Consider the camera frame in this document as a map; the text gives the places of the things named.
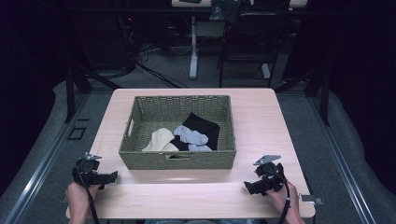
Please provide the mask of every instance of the chair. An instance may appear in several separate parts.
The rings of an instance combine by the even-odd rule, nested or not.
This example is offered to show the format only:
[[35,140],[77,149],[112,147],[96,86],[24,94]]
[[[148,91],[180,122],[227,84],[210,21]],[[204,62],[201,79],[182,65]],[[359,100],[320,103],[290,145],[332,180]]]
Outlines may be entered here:
[[270,87],[277,54],[282,40],[289,33],[289,28],[290,20],[279,15],[245,13],[241,14],[236,22],[227,22],[224,26],[218,62],[219,87],[222,87],[224,62],[256,63],[259,64],[258,69],[261,69],[263,64],[270,63],[271,71],[267,82],[267,87]]

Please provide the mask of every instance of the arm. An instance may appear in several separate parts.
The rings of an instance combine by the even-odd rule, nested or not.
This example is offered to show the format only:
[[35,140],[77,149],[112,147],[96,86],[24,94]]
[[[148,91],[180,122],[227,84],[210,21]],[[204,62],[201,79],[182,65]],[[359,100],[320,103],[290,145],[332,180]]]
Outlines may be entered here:
[[[99,187],[100,185],[90,186],[90,194],[93,198],[95,198],[96,191]],[[90,210],[87,191],[82,186],[72,182],[69,184],[65,194],[69,202],[69,224],[85,223],[88,211]]]
[[[289,224],[305,224],[300,216],[297,188],[295,188],[294,185],[292,185],[289,181],[288,186],[290,190],[290,208],[286,214],[286,222]],[[283,186],[280,191],[267,190],[265,192],[268,194],[268,196],[270,196],[274,206],[276,207],[276,210],[279,213],[282,213],[287,198],[285,186]]]

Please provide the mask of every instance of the cream cloth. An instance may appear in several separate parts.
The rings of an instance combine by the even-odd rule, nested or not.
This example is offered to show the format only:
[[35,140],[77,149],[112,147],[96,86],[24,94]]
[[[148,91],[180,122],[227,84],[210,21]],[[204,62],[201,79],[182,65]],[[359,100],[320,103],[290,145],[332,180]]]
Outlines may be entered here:
[[178,148],[170,143],[174,138],[171,131],[161,128],[151,134],[151,140],[142,151],[178,151]]

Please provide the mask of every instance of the basket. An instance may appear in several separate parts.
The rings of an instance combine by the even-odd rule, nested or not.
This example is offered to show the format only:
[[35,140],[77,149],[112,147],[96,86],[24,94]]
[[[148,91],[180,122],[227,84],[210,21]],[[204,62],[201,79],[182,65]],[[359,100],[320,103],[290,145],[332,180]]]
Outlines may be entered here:
[[[212,151],[142,151],[155,131],[173,131],[190,113],[220,126]],[[136,96],[120,145],[130,170],[231,169],[236,155],[230,96]]]

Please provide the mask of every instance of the light wood tabletop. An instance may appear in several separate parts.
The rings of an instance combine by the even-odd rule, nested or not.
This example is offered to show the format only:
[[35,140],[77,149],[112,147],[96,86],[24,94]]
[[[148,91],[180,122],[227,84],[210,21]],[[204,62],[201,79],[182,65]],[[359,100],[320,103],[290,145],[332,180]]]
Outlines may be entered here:
[[[135,96],[229,95],[236,156],[231,170],[128,170],[119,149]],[[288,128],[271,89],[119,89],[114,91],[92,144],[99,174],[119,172],[117,183],[96,195],[99,218],[264,218],[279,217],[268,197],[250,195],[244,181],[260,180],[253,163],[280,155],[286,178],[309,194]],[[300,202],[302,217],[311,203]]]
[[[291,0],[290,7],[305,7],[306,3],[307,0]],[[211,6],[211,0],[202,0],[199,4],[180,2],[179,0],[172,0],[172,7],[210,7],[210,6]]]

